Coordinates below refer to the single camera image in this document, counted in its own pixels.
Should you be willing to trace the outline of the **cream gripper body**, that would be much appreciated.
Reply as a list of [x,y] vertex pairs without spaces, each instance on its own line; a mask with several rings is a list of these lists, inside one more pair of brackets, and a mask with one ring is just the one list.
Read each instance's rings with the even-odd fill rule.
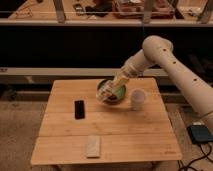
[[129,81],[129,78],[125,75],[116,76],[113,80],[110,80],[108,83],[111,83],[114,86],[115,93],[119,88],[124,86]]

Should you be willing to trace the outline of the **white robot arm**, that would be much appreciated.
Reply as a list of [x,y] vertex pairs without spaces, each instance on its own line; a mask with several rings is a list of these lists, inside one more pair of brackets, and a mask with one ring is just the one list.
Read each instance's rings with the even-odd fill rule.
[[159,65],[213,133],[213,88],[173,55],[173,44],[160,36],[148,36],[142,49],[131,56],[115,75],[111,92],[153,65]]

